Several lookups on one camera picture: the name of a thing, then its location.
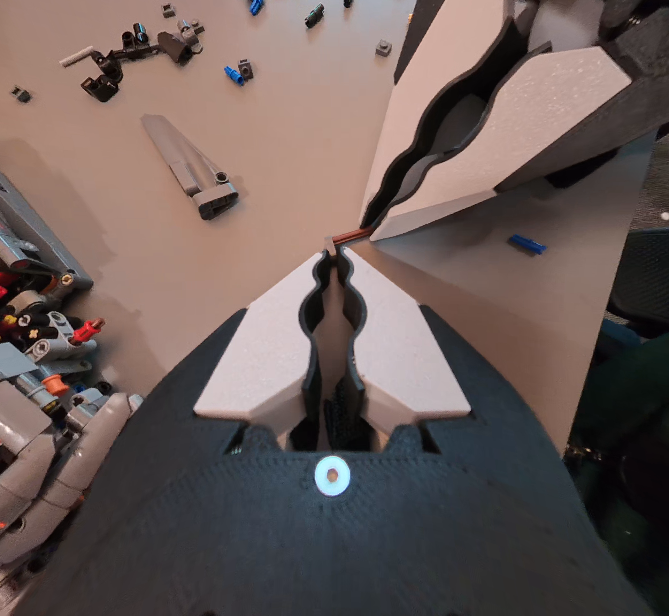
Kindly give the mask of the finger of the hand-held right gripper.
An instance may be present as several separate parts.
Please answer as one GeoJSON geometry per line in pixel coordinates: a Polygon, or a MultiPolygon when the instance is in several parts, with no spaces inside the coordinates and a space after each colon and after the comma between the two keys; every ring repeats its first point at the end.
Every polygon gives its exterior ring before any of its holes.
{"type": "Polygon", "coordinates": [[[426,169],[371,234],[393,238],[496,196],[495,188],[632,82],[601,47],[531,56],[460,149],[426,169]]]}
{"type": "Polygon", "coordinates": [[[389,206],[388,198],[377,198],[391,166],[417,150],[429,106],[476,67],[512,18],[513,0],[417,0],[364,191],[361,227],[372,226],[389,206]]]}

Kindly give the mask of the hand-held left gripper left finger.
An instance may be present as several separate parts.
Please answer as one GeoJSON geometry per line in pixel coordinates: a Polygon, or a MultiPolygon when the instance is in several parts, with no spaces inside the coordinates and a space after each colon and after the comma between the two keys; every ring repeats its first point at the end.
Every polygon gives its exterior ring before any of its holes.
{"type": "Polygon", "coordinates": [[[272,430],[315,450],[322,376],[314,330],[324,317],[328,251],[314,254],[252,302],[193,407],[203,418],[272,430]]]}

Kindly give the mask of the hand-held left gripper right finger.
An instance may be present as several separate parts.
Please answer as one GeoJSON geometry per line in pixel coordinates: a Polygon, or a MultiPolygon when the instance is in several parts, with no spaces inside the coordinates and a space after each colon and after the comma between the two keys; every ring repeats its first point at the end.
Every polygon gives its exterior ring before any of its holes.
{"type": "Polygon", "coordinates": [[[420,304],[348,247],[338,252],[355,414],[388,441],[399,426],[465,417],[472,411],[420,304]]]}

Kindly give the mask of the grey lego wing dark connector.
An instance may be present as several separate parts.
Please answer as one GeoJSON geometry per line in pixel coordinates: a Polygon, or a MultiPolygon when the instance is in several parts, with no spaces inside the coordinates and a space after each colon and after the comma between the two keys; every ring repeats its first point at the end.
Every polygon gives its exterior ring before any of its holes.
{"type": "Polygon", "coordinates": [[[163,115],[146,113],[141,123],[202,220],[229,210],[239,198],[229,175],[163,115]]]}

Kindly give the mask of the grey black lego spaceship model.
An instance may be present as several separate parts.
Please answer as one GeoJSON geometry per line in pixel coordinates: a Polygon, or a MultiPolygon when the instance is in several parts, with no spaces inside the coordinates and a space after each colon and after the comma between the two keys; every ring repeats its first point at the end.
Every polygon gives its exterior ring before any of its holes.
{"type": "Polygon", "coordinates": [[[40,565],[142,404],[92,377],[104,318],[66,310],[93,280],[1,175],[1,584],[40,565]]]}

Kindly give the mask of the grey lego axle connector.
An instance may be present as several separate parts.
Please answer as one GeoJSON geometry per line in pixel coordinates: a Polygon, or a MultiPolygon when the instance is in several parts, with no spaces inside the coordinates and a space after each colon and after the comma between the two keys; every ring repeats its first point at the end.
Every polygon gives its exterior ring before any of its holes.
{"type": "Polygon", "coordinates": [[[203,46],[200,42],[200,35],[205,32],[205,28],[197,18],[188,22],[184,19],[177,20],[177,28],[184,43],[191,49],[192,53],[200,54],[203,51],[203,46]]]}

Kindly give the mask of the black lego slope piece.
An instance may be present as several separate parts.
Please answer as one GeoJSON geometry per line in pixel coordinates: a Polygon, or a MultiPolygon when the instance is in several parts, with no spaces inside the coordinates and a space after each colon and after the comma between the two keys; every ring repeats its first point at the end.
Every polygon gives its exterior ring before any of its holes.
{"type": "Polygon", "coordinates": [[[169,32],[159,32],[156,42],[159,49],[175,64],[183,66],[193,57],[193,51],[188,43],[169,32]]]}

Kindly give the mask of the black curved lego piece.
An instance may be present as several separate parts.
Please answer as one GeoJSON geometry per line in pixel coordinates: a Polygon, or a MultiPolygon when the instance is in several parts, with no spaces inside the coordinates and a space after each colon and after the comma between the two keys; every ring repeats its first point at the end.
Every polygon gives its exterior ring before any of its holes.
{"type": "Polygon", "coordinates": [[[119,91],[119,82],[104,74],[96,78],[88,77],[80,86],[98,102],[110,101],[119,91]]]}

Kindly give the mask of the black lego connector piece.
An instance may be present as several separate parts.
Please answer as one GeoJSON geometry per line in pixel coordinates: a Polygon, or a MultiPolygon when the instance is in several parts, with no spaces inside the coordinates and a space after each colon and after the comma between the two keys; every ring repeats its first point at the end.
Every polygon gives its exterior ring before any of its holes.
{"type": "Polygon", "coordinates": [[[117,83],[122,79],[123,61],[143,60],[161,50],[158,45],[150,44],[146,27],[141,23],[134,23],[131,31],[122,33],[121,42],[120,49],[111,50],[107,54],[94,50],[90,55],[102,74],[117,83]]]}

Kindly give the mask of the white lego bar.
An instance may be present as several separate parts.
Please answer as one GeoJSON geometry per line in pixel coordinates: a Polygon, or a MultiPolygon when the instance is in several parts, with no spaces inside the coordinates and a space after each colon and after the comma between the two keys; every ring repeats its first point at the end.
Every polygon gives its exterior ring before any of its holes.
{"type": "Polygon", "coordinates": [[[61,59],[59,61],[59,65],[63,68],[71,67],[72,65],[75,65],[81,62],[82,60],[90,58],[94,51],[95,47],[89,45],[86,48],[77,51],[74,54],[67,56],[66,58],[61,59]]]}

